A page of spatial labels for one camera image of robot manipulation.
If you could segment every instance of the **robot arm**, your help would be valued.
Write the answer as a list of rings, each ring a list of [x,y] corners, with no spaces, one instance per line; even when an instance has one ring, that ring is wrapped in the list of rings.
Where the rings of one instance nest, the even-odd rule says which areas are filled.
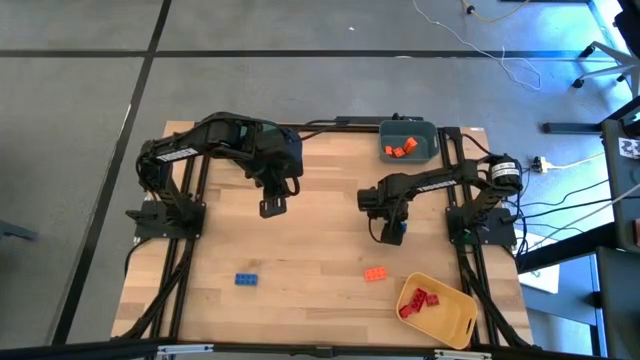
[[[491,182],[478,176],[478,164],[488,163]],[[377,188],[358,190],[358,208],[369,219],[386,220],[380,241],[401,245],[402,222],[409,217],[408,201],[421,193],[455,185],[471,185],[480,194],[463,206],[463,222],[467,228],[482,224],[486,214],[500,199],[522,190],[518,161],[507,156],[491,155],[481,160],[465,160],[451,169],[436,169],[415,175],[391,174],[378,182]]]
[[[270,121],[221,112],[208,116],[188,131],[144,143],[136,172],[143,189],[157,195],[159,202],[147,207],[148,211],[143,204],[141,211],[128,211],[127,215],[139,226],[146,223],[148,228],[194,227],[201,204],[178,191],[171,172],[173,162],[198,155],[230,159],[240,166],[245,177],[263,189],[259,207],[263,218],[286,212],[285,199],[300,191],[298,177],[302,176],[303,167],[298,133]],[[291,179],[293,190],[287,179]],[[162,214],[154,213],[154,208]]]

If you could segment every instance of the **wooden tabletop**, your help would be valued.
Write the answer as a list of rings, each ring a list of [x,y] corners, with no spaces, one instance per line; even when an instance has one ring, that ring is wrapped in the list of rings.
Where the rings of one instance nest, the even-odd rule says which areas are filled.
[[[167,123],[165,135],[193,122]],[[482,129],[463,128],[487,146]],[[410,202],[402,246],[375,243],[367,216],[358,211],[358,189],[376,186],[393,172],[442,167],[438,155],[425,165],[389,165],[378,158],[378,135],[325,133],[304,142],[301,192],[287,199],[284,215],[262,219],[262,190],[228,160],[212,160],[204,201],[206,223],[196,242],[180,326],[180,340],[235,343],[332,344],[399,347],[441,343],[401,323],[394,308],[408,275],[422,272],[460,289],[455,250],[449,243],[445,190]],[[483,153],[464,142],[465,156]],[[197,159],[194,179],[199,169]],[[174,167],[180,184],[184,164]],[[196,181],[192,181],[195,190]],[[380,233],[382,222],[374,222]],[[153,240],[134,253],[113,335],[128,330],[157,293],[167,240]],[[507,321],[531,341],[529,322],[513,259],[485,246],[491,296]],[[365,282],[367,268],[384,266],[388,278]],[[257,287],[234,285],[236,273],[258,274]],[[173,298],[167,309],[172,309]],[[480,338],[487,342],[478,303]],[[168,333],[171,310],[161,334]]]

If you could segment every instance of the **yellow plastic tray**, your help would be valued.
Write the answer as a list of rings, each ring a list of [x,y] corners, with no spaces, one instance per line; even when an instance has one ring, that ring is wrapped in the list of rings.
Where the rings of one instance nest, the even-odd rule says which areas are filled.
[[[427,306],[412,313],[406,319],[398,311],[409,304],[416,288],[429,294],[437,294],[440,305]],[[413,273],[407,278],[398,303],[396,315],[403,323],[432,336],[454,349],[463,349],[469,344],[478,316],[478,307],[472,297],[449,287],[422,273]]]

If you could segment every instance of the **gray bin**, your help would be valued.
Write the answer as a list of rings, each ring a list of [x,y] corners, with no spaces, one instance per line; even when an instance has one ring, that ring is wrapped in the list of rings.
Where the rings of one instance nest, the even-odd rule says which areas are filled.
[[[424,164],[438,154],[438,131],[428,121],[387,120],[380,124],[380,160],[387,163]],[[402,147],[409,137],[418,146],[409,155],[394,158],[384,153],[384,147]]]

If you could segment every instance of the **white cable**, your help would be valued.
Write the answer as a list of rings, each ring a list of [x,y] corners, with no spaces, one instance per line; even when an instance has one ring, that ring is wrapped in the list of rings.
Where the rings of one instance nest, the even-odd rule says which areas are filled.
[[[529,65],[529,67],[531,68],[531,70],[533,70],[533,72],[535,72],[535,73],[536,73],[536,75],[538,75],[538,86],[534,86],[534,85],[531,85],[531,84],[526,83],[526,82],[524,82],[524,81],[520,81],[520,80],[518,80],[518,77],[516,76],[516,74],[515,74],[512,70],[508,69],[508,68],[504,65],[504,60],[505,60],[505,59],[504,59],[504,55],[505,55],[504,46],[502,46],[502,58],[501,58],[501,59],[498,59],[497,57],[491,56],[489,53],[484,52],[484,51],[482,51],[482,50],[478,49],[478,48],[477,48],[475,45],[473,45],[472,43],[470,43],[470,42],[466,42],[466,41],[462,40],[462,38],[461,38],[461,37],[460,37],[460,36],[459,36],[455,31],[451,30],[451,28],[449,28],[447,25],[442,24],[442,23],[440,23],[439,21],[432,21],[431,19],[429,19],[429,17],[428,17],[425,13],[423,13],[423,12],[422,12],[422,10],[420,10],[420,8],[418,8],[418,4],[416,4],[416,0],[413,0],[413,6],[416,8],[416,11],[420,13],[420,15],[424,16],[424,18],[425,18],[425,19],[427,19],[427,21],[428,21],[430,24],[438,25],[438,26],[441,26],[441,27],[443,27],[443,28],[447,29],[447,30],[448,30],[450,33],[452,33],[456,38],[458,38],[458,40],[459,40],[461,43],[463,43],[463,44],[465,44],[465,45],[467,45],[467,46],[471,47],[473,50],[475,50],[475,51],[479,52],[480,54],[482,54],[482,55],[484,55],[484,56],[486,56],[486,57],[489,57],[489,58],[491,58],[491,59],[493,59],[493,60],[497,61],[497,62],[500,64],[500,66],[502,66],[502,68],[504,69],[504,71],[506,71],[506,72],[507,72],[507,75],[509,76],[509,79],[511,79],[512,81],[515,81],[515,82],[517,82],[518,84],[521,84],[521,85],[526,85],[526,86],[528,86],[528,87],[532,88],[533,90],[540,90],[540,89],[542,88],[542,76],[540,75],[540,72],[539,72],[535,67],[533,67],[533,65],[531,65],[531,63],[530,63],[527,59],[524,59],[524,58],[510,58],[510,59],[507,59],[507,60],[522,60],[522,61],[524,61],[527,65]]]
[[[572,222],[568,223],[567,225],[565,225],[565,226],[561,227],[560,229],[558,229],[558,230],[556,230],[556,231],[552,232],[552,233],[551,233],[551,235],[547,236],[546,238],[544,238],[544,239],[542,239],[542,240],[540,240],[540,241],[536,241],[535,243],[533,243],[533,245],[532,245],[531,247],[532,247],[532,248],[535,248],[536,246],[538,246],[538,245],[542,244],[542,243],[543,243],[543,242],[545,242],[547,239],[551,238],[553,235],[555,235],[555,234],[559,233],[560,231],[562,231],[562,230],[564,230],[564,229],[566,229],[566,228],[570,227],[571,225],[573,225],[573,224],[575,224],[575,223],[577,223],[577,222],[579,222],[579,221],[582,221],[582,220],[584,220],[584,219],[588,218],[589,216],[594,215],[594,214],[596,214],[596,213],[600,212],[601,210],[603,210],[603,209],[605,209],[605,208],[607,208],[607,207],[609,207],[609,206],[611,206],[611,205],[613,205],[613,204],[617,203],[618,201],[620,201],[620,200],[624,199],[625,197],[627,197],[627,196],[628,196],[629,194],[631,194],[632,192],[636,191],[638,188],[640,188],[640,183],[638,183],[638,184],[636,184],[636,186],[632,187],[632,188],[631,188],[631,190],[629,190],[629,191],[625,192],[624,194],[622,194],[622,195],[618,196],[617,198],[615,198],[615,199],[613,199],[613,200],[609,201],[608,203],[604,204],[603,206],[601,206],[601,207],[600,207],[600,208],[598,208],[597,210],[592,211],[591,213],[589,213],[589,214],[587,214],[587,215],[585,215],[585,216],[583,216],[583,217],[579,218],[578,220],[575,220],[575,221],[572,221]]]
[[[596,154],[596,155],[588,157],[588,158],[586,158],[584,160],[576,161],[576,162],[574,162],[572,164],[562,165],[562,166],[553,165],[552,163],[549,163],[549,169],[559,169],[559,170],[568,169],[570,167],[574,167],[574,166],[577,166],[577,165],[580,165],[580,164],[584,164],[584,163],[586,163],[588,161],[591,161],[591,160],[597,158],[598,156],[602,156],[602,155],[604,155],[604,153]]]

